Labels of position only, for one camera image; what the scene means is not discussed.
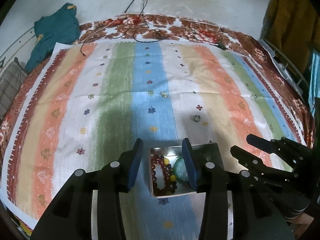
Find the grey plaid pillow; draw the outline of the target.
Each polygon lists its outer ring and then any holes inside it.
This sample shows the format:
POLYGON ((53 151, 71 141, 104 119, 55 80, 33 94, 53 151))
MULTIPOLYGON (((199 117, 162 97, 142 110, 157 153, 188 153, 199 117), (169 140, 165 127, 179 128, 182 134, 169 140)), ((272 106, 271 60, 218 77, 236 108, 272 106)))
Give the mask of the grey plaid pillow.
POLYGON ((25 63, 20 62, 17 57, 9 63, 8 67, 1 74, 1 105, 0 115, 1 120, 4 119, 7 111, 13 103, 21 85, 28 77, 28 73, 24 69, 25 63))

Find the teal garment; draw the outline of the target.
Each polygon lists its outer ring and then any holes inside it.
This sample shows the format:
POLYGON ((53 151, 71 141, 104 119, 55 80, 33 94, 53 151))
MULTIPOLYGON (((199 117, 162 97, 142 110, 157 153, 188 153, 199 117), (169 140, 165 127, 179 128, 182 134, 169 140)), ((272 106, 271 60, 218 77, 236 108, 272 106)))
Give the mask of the teal garment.
POLYGON ((56 43, 73 44, 79 38, 76 5, 66 3, 52 15, 40 18, 34 23, 34 31, 36 44, 25 66, 28 73, 53 51, 56 43))

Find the blue dotted curtain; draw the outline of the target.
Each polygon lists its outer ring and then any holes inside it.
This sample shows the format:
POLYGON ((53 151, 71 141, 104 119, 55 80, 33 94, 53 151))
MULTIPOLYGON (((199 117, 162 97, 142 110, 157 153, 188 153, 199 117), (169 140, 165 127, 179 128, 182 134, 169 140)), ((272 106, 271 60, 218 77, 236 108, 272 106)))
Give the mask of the blue dotted curtain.
POLYGON ((316 98, 319 98, 319 51, 317 49, 312 50, 312 61, 310 65, 310 86, 308 103, 312 116, 315 116, 316 111, 316 98))

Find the silver metal tin box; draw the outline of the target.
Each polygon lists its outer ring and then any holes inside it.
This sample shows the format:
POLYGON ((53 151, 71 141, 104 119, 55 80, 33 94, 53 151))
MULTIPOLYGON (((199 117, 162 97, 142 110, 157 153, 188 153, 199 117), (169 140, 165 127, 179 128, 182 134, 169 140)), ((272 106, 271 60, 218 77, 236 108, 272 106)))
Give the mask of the silver metal tin box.
POLYGON ((190 185, 182 146, 151 148, 149 165, 153 197, 178 197, 196 192, 190 185))

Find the black small device on bed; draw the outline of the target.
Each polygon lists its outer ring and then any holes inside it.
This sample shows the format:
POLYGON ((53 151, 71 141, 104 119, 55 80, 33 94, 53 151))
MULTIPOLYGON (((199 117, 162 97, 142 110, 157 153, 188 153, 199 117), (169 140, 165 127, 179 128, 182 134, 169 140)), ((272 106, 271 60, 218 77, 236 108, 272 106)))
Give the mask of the black small device on bed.
POLYGON ((226 50, 226 49, 227 49, 227 48, 226 48, 223 44, 221 44, 221 43, 216 43, 215 45, 217 46, 217 48, 220 48, 220 49, 222 49, 222 50, 226 50))

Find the brown hanging jacket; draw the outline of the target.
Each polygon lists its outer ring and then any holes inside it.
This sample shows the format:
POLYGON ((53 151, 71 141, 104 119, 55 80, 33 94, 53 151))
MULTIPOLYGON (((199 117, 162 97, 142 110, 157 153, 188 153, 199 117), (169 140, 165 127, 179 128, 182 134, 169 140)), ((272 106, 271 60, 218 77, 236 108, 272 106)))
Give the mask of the brown hanging jacket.
POLYGON ((319 49, 319 15, 309 0, 270 0, 265 38, 303 73, 311 46, 319 49))

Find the green jade bangle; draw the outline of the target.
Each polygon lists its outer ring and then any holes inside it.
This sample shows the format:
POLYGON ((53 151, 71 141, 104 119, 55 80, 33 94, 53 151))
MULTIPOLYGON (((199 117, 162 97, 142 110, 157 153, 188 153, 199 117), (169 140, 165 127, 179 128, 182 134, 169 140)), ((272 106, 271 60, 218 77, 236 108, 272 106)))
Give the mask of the green jade bangle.
POLYGON ((178 157, 174 163, 174 175, 180 183, 188 183, 188 172, 183 157, 178 157))

